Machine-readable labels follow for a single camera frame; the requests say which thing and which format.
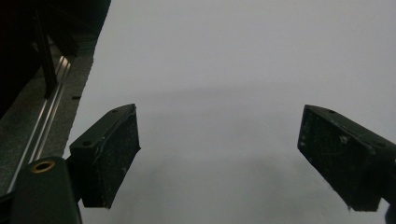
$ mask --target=white surface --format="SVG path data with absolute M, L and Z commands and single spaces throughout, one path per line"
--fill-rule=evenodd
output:
M 84 222 L 384 223 L 296 144 L 305 104 L 396 140 L 395 21 L 394 1 L 113 0 L 68 144 L 135 103 L 142 150 Z

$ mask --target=white board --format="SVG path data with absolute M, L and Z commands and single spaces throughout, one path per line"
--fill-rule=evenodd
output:
M 113 0 L 68 146 L 136 104 L 142 150 L 84 223 L 384 223 L 296 145 L 305 104 L 396 140 L 395 21 L 394 1 Z

